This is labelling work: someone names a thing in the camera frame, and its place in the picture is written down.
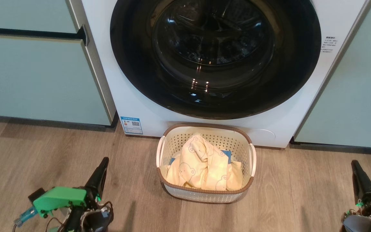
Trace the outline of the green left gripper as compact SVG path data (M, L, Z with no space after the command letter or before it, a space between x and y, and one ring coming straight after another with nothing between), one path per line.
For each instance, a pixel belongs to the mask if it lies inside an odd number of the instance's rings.
M108 165L109 157L104 157L85 184L85 188L99 201L102 199ZM33 200L33 206L41 217L47 218L59 208L86 207L86 196L87 191L82 188L54 187Z

